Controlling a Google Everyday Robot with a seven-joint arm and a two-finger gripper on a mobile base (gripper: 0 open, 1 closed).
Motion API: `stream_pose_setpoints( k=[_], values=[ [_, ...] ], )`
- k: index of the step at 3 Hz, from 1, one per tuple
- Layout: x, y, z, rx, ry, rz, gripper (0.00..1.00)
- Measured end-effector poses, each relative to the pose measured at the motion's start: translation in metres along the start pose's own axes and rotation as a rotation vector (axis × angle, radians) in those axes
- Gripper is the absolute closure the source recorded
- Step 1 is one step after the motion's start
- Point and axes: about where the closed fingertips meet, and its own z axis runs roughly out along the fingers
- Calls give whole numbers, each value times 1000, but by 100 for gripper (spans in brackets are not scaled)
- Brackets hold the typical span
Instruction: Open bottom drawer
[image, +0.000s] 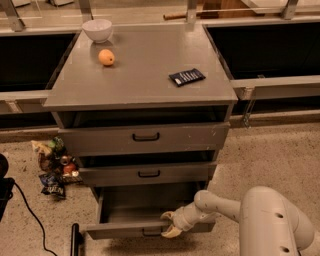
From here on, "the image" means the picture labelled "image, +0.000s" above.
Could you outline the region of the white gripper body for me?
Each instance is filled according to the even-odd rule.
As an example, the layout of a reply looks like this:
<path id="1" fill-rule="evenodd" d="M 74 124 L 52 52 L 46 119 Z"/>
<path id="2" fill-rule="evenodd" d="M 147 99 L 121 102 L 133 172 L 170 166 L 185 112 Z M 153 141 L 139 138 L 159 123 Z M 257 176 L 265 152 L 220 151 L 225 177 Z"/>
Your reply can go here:
<path id="1" fill-rule="evenodd" d="M 203 214 L 194 203 L 182 206 L 171 214 L 171 226 L 180 232 L 189 231 L 200 222 Z"/>

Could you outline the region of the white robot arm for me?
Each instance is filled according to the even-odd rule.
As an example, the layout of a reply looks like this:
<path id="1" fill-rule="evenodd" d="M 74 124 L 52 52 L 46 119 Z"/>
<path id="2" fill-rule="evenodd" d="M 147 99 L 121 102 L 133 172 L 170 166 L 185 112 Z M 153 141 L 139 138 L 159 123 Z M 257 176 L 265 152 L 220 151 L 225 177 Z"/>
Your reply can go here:
<path id="1" fill-rule="evenodd" d="M 310 219 L 276 190 L 257 186 L 239 201 L 200 190 L 194 201 L 161 215 L 171 221 L 162 233 L 174 238 L 198 223 L 210 223 L 219 213 L 239 224 L 240 256 L 299 256 L 314 240 Z"/>

